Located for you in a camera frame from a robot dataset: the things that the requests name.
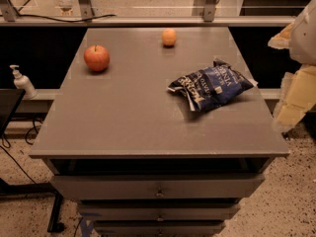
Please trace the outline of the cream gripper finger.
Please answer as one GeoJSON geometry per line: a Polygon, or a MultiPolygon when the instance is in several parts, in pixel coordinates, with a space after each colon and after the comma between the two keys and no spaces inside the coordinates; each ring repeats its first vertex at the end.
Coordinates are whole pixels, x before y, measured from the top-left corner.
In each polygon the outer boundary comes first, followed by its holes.
{"type": "Polygon", "coordinates": [[[289,49],[293,23],[287,25],[268,41],[268,46],[275,49],[289,49]]]}
{"type": "Polygon", "coordinates": [[[279,101],[273,112],[276,129],[292,129],[316,105],[316,66],[302,65],[281,80],[279,101]]]}

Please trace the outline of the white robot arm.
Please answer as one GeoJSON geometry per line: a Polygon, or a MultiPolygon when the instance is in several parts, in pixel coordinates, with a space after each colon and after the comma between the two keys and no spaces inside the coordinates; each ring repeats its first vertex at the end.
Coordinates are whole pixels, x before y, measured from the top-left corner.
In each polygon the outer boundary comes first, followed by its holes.
{"type": "Polygon", "coordinates": [[[284,74],[273,113],[275,128],[288,132],[316,105],[316,0],[272,37],[268,46],[288,49],[290,58],[301,64],[295,73],[284,74]]]}

